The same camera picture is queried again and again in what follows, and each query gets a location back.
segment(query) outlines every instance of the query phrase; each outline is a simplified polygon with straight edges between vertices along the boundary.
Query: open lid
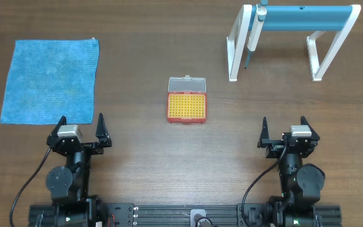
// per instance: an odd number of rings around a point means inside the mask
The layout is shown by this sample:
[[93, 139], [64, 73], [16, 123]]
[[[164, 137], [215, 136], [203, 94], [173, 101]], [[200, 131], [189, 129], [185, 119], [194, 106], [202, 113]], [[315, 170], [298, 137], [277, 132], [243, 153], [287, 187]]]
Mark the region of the open lid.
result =
[[186, 75], [182, 78], [171, 77], [169, 78], [169, 92], [207, 92], [207, 85], [205, 78], [191, 78], [190, 75]]

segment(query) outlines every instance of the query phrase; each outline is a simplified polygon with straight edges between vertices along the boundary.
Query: cloth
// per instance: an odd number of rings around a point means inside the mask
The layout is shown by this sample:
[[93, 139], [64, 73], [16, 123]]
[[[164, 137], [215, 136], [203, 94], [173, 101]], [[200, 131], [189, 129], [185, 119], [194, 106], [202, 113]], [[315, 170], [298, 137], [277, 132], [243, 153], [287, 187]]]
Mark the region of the cloth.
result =
[[16, 41], [1, 123], [92, 123], [98, 58], [95, 39]]

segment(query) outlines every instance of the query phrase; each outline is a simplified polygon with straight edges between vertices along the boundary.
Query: cable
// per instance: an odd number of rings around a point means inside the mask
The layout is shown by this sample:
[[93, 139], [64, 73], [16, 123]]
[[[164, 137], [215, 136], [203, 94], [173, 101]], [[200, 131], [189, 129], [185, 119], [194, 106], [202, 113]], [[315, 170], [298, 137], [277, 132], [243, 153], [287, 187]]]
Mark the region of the cable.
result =
[[15, 225], [13, 224], [13, 210], [15, 209], [15, 206], [16, 206], [16, 203], [18, 202], [18, 199], [19, 199], [20, 194], [22, 194], [22, 192], [25, 189], [25, 187], [31, 182], [31, 180], [33, 180], [33, 178], [35, 178], [35, 176], [38, 173], [38, 171], [42, 168], [45, 160], [47, 159], [48, 155], [50, 154], [50, 151], [51, 151], [51, 148], [48, 148], [47, 152], [44, 155], [44, 158], [43, 158], [42, 162], [39, 164], [39, 166], [37, 167], [36, 171], [29, 178], [29, 180], [26, 181], [26, 183], [19, 190], [18, 195], [16, 196], [15, 200], [13, 201], [12, 208], [11, 208], [11, 212], [9, 213], [9, 223], [11, 224], [11, 227], [15, 227]]
[[266, 175], [270, 170], [274, 169], [274, 167], [276, 167], [280, 162], [281, 160], [284, 158], [285, 156], [285, 152], [287, 151], [287, 141], [284, 140], [284, 143], [285, 143], [285, 147], [284, 147], [284, 150], [282, 151], [282, 154], [280, 156], [280, 158], [272, 165], [270, 166], [270, 168], [266, 169], [262, 174], [260, 174], [256, 180], [253, 181], [253, 183], [251, 183], [251, 185], [247, 188], [246, 192], [245, 192], [245, 195], [243, 196], [243, 199], [242, 199], [242, 206], [241, 206], [241, 215], [242, 215], [242, 218], [243, 218], [243, 221], [245, 222], [245, 224], [247, 225], [247, 227], [259, 227], [261, 226], [262, 224], [260, 224], [259, 226], [252, 226], [247, 220], [246, 220], [246, 215], [245, 215], [245, 200], [246, 200], [246, 197], [247, 195], [249, 194], [251, 188], [259, 181], [259, 179], [261, 179], [264, 175]]

